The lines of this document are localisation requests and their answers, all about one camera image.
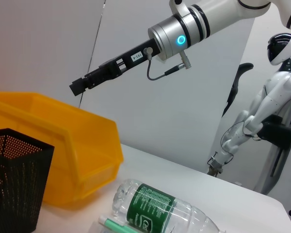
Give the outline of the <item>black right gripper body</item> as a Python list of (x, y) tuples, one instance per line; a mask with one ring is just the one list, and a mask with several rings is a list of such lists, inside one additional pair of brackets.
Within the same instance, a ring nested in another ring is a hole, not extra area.
[(147, 48), (152, 48), (152, 57), (160, 53), (159, 46), (155, 39), (149, 39), (146, 42), (132, 48), (131, 50), (114, 58), (115, 61), (122, 60), (125, 65), (125, 71), (147, 61), (147, 54), (144, 52)]

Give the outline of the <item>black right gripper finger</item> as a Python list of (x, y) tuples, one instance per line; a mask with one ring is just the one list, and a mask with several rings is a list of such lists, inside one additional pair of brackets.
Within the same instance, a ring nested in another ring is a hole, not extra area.
[(121, 75), (121, 70), (117, 65), (99, 67), (98, 69), (86, 74), (83, 78), (79, 78), (72, 82), (69, 86), (74, 96), (77, 96), (92, 89), (105, 81), (115, 79)]
[(97, 69), (91, 71), (90, 73), (84, 76), (84, 78), (88, 79), (100, 79), (100, 78), (114, 79), (117, 77), (118, 77), (118, 64), (116, 62), (116, 59), (111, 59), (103, 63)]

